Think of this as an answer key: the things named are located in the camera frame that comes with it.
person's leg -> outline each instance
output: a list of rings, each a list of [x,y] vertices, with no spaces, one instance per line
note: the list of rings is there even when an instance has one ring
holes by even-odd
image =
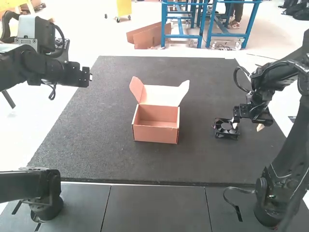
[[[234,9],[235,9],[235,20],[236,22],[240,23],[243,12],[243,3],[234,4]]]
[[[235,3],[234,4],[235,9],[235,19],[228,24],[228,28],[230,29],[239,29],[242,12],[243,12],[243,3]]]
[[[228,13],[228,9],[229,9],[229,7],[230,7],[230,3],[225,3],[225,14],[227,15],[227,13]],[[230,17],[233,17],[234,16],[234,7],[233,7],[233,9],[231,9],[231,15],[230,15]]]

bag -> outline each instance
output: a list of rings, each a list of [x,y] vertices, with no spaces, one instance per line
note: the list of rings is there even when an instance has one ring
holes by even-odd
[[[293,15],[293,18],[302,21],[309,21],[309,8],[306,7],[305,9],[296,12]]]
[[[302,10],[302,9],[305,9],[307,6],[307,3],[306,2],[301,2],[295,6],[291,6],[291,7],[288,7],[286,10],[285,10],[285,15],[291,15],[293,16],[296,12]]]

yellow cart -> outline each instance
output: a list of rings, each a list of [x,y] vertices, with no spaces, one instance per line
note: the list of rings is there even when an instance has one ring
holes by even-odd
[[[28,0],[0,0],[0,11],[5,11],[28,2]]]
[[[112,8],[114,9],[114,15],[116,16],[117,23],[120,22],[120,17],[127,15],[127,18],[131,20],[132,14],[132,5],[131,0],[114,0],[112,4]]]

blue metal frame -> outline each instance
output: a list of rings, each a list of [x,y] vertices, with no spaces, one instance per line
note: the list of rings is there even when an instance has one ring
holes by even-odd
[[[228,9],[228,14],[226,16],[226,22],[223,25],[219,18],[216,16],[215,12],[216,12],[216,6],[217,3],[230,3],[229,5],[229,9]],[[259,4],[261,3],[261,0],[253,0],[253,1],[237,1],[237,0],[232,0],[232,1],[224,1],[224,0],[213,0],[213,4],[212,4],[212,11],[209,13],[211,14],[211,19],[210,19],[210,23],[209,23],[209,27],[208,27],[208,32],[207,32],[207,39],[206,39],[206,47],[209,48],[210,44],[211,44],[211,37],[212,36],[216,36],[216,37],[239,37],[239,38],[244,38],[244,42],[241,44],[241,48],[246,48],[249,36],[250,36],[250,32],[253,26],[253,22],[257,13],[257,9],[259,7]],[[251,12],[251,16],[249,19],[249,23],[246,29],[246,33],[241,34],[241,33],[230,33],[226,28],[228,25],[228,19],[231,15],[231,9],[233,4],[235,3],[251,3],[254,4],[252,12]],[[220,30],[222,31],[222,33],[213,33],[212,32],[212,28],[213,28],[213,23],[216,23],[218,25],[218,27],[220,28]]]
[[[183,33],[182,19],[190,19],[191,28],[194,28],[197,6],[203,6],[204,9],[207,9],[207,4],[208,4],[207,0],[206,3],[203,3],[203,0],[199,0],[199,3],[197,3],[197,0],[191,0],[191,2],[189,2],[189,0],[186,0],[186,2],[162,0],[161,47],[165,46],[166,38],[186,38],[186,39],[197,39],[197,47],[201,48],[203,40],[203,28],[205,27],[206,11],[203,11],[203,14],[201,16],[201,28],[199,30],[199,35],[185,35]],[[185,11],[182,11],[180,9],[181,5],[185,5]],[[168,6],[176,6],[177,11],[169,12]],[[188,14],[188,16],[169,16],[169,14]],[[179,34],[173,34],[173,35],[165,34],[165,24],[168,18],[177,19]]]

robotic arm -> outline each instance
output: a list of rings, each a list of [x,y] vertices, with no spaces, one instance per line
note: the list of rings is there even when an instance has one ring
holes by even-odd
[[[285,231],[293,216],[298,212],[300,203],[309,184],[309,30],[304,34],[301,50],[292,53],[291,59],[268,63],[257,68],[250,75],[252,90],[247,90],[237,82],[237,67],[234,72],[236,85],[247,92],[247,104],[233,109],[233,123],[241,118],[249,118],[258,123],[259,130],[270,126],[273,119],[268,109],[275,91],[282,91],[297,80],[302,97],[295,123],[289,136],[273,162],[266,167],[255,185],[257,198],[254,214],[258,221],[271,229]]]
[[[9,22],[18,19],[18,35],[11,37]],[[50,85],[50,99],[56,85],[88,87],[90,69],[68,59],[70,41],[61,29],[33,15],[19,15],[7,11],[2,17],[3,33],[0,44],[0,92],[27,81],[28,85]],[[55,39],[55,31],[61,39]]]
[[[11,37],[9,22],[19,20],[18,35]],[[61,39],[55,39],[58,30]],[[70,41],[61,29],[33,15],[19,15],[7,11],[2,17],[0,37],[0,92],[19,83],[52,87],[49,99],[56,96],[56,85],[88,87],[89,67],[80,70],[80,64],[68,59]],[[60,197],[60,173],[46,168],[22,168],[19,171],[0,172],[0,203],[20,200],[31,209],[35,222],[52,220],[63,207]]]

